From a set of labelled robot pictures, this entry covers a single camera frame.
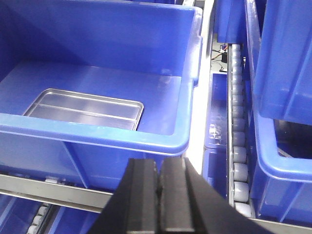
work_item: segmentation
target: metal tray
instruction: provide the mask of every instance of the metal tray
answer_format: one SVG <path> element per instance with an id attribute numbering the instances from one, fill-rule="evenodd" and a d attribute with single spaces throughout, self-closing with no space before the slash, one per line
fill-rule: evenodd
<path id="1" fill-rule="evenodd" d="M 24 116 L 136 130 L 143 108 L 139 101 L 47 89 Z"/>

